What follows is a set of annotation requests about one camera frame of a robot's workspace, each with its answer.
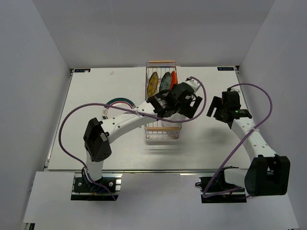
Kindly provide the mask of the orange plate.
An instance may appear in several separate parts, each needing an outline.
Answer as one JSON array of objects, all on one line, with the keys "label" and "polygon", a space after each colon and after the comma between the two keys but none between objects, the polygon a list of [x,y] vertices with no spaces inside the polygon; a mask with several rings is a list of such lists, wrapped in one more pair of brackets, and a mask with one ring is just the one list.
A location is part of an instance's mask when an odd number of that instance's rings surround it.
[{"label": "orange plate", "polygon": [[177,73],[176,71],[171,72],[171,84],[170,84],[170,89],[173,89],[173,87],[178,84],[177,82]]}]

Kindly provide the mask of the blue green floral plate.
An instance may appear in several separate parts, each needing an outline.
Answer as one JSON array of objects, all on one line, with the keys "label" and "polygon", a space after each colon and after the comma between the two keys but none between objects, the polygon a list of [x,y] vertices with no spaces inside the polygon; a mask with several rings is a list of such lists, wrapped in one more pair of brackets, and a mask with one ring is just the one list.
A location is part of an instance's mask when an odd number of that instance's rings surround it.
[{"label": "blue green floral plate", "polygon": [[159,91],[169,90],[171,87],[172,77],[170,72],[166,72],[160,82]]}]

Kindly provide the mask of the yellow patterned plate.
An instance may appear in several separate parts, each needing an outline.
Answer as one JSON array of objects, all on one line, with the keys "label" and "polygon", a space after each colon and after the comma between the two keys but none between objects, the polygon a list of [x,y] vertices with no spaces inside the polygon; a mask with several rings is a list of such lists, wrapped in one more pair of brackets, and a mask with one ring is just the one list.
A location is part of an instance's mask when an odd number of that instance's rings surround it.
[{"label": "yellow patterned plate", "polygon": [[152,73],[149,82],[148,82],[148,86],[147,86],[147,94],[148,97],[152,97],[155,95],[155,92],[157,90],[157,86],[158,86],[158,82],[159,82],[159,77],[158,77],[158,73],[155,71]]}]

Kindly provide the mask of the white plate with red print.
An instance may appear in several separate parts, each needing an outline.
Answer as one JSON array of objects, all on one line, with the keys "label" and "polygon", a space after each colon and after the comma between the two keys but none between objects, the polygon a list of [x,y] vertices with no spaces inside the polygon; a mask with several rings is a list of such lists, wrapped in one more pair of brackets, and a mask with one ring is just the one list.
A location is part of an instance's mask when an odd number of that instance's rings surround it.
[{"label": "white plate with red print", "polygon": [[[124,108],[124,109],[129,109],[129,110],[133,110],[136,107],[133,101],[131,101],[130,99],[127,99],[127,98],[123,98],[123,97],[111,99],[106,104],[111,105],[111,106]],[[111,119],[111,118],[116,117],[116,116],[118,116],[122,113],[125,113],[125,111],[104,106],[103,110],[102,110],[101,118],[103,120]]]}]

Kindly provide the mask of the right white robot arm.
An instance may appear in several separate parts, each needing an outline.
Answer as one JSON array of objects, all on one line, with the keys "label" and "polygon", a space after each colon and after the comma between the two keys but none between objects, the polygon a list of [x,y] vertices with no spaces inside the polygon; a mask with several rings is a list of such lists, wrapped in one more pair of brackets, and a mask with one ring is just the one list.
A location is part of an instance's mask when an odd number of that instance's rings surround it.
[{"label": "right white robot arm", "polygon": [[228,191],[233,185],[244,188],[250,196],[285,195],[288,188],[290,161],[279,156],[264,140],[247,109],[241,109],[236,91],[213,97],[207,116],[222,121],[243,142],[251,161],[248,169],[224,169],[216,180],[217,187]]}]

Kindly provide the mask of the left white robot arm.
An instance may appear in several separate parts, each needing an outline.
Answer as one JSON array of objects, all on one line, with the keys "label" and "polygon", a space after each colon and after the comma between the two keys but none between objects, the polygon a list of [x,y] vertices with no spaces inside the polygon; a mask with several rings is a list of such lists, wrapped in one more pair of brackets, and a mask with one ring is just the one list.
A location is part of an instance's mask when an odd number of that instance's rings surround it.
[{"label": "left white robot arm", "polygon": [[202,101],[199,96],[193,99],[200,86],[195,79],[187,79],[170,91],[149,97],[131,113],[126,112],[103,121],[91,119],[83,136],[87,152],[85,186],[90,191],[97,191],[101,187],[103,163],[112,153],[110,145],[122,135],[160,118],[169,119],[174,114],[193,118]]}]

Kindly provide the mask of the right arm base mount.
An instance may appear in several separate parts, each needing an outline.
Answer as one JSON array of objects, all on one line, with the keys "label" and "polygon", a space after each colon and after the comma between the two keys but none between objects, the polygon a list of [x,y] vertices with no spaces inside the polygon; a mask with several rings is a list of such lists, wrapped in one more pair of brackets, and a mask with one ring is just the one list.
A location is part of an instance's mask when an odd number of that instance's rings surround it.
[{"label": "right arm base mount", "polygon": [[211,194],[220,193],[209,198],[203,198],[202,194],[210,181],[210,177],[200,177],[195,186],[201,190],[201,202],[203,204],[227,204],[227,203],[246,203],[247,198],[245,189],[238,189],[236,185],[228,184],[224,179],[215,179],[209,187],[206,196]]}]

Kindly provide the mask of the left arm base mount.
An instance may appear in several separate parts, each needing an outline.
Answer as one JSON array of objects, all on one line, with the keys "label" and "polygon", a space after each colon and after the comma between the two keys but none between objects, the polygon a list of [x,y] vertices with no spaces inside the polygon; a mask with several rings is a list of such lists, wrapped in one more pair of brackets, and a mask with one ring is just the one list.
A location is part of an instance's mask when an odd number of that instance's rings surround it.
[{"label": "left arm base mount", "polygon": [[73,180],[71,191],[72,201],[116,201],[119,194],[119,183],[116,177],[102,177],[96,181],[104,187],[94,184],[84,176],[77,176]]}]

